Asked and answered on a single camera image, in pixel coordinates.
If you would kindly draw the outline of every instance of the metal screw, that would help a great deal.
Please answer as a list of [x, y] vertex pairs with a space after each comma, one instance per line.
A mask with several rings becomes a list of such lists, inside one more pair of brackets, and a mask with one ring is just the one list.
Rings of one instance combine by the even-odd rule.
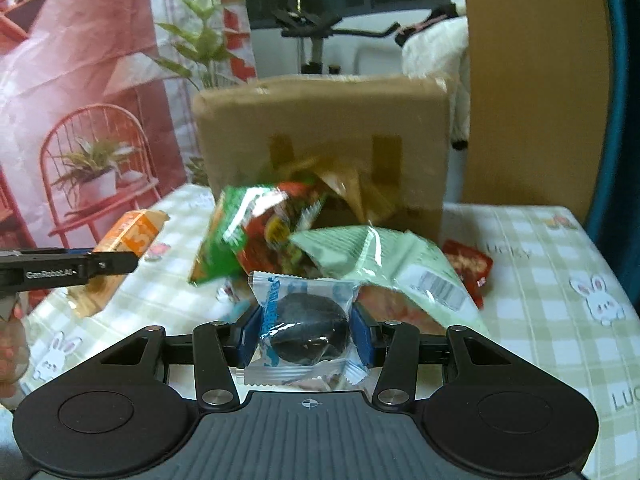
[[404, 390], [392, 388], [389, 390], [382, 390], [378, 394], [378, 400], [387, 406], [399, 406], [409, 400], [409, 394]]
[[234, 394], [228, 390], [208, 390], [202, 394], [203, 402], [212, 406], [222, 406], [234, 399]]

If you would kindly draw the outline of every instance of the crosshair symbol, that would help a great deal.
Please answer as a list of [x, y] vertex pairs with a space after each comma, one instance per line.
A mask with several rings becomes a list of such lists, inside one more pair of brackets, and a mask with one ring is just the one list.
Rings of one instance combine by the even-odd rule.
[[299, 402], [299, 404], [302, 404], [305, 408], [311, 409], [311, 408], [315, 408], [318, 404], [322, 404], [322, 402], [318, 402], [317, 400], [309, 397], [308, 399], [305, 399], [302, 402]]

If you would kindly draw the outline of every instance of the white plant pot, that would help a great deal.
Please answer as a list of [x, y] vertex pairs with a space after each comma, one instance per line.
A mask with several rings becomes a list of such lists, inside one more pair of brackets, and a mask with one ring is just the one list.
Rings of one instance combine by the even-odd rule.
[[79, 185], [78, 207], [87, 207], [115, 194], [116, 172], [115, 170], [107, 171], [107, 173]]

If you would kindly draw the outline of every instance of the red packet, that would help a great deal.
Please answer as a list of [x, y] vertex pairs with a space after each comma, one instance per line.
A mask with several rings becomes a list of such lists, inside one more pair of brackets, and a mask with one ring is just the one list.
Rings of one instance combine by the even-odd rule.
[[444, 242], [442, 252], [456, 270], [476, 306], [484, 307], [479, 289], [486, 283], [494, 261], [486, 254], [453, 240]]

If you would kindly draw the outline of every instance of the barcode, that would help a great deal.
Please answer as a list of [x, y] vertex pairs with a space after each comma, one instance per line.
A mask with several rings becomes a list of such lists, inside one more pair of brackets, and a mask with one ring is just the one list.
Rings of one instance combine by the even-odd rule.
[[423, 294], [426, 294], [427, 291], [430, 292], [434, 299], [455, 311], [460, 310], [466, 300], [464, 290], [428, 271], [422, 275], [420, 281], [413, 287]]

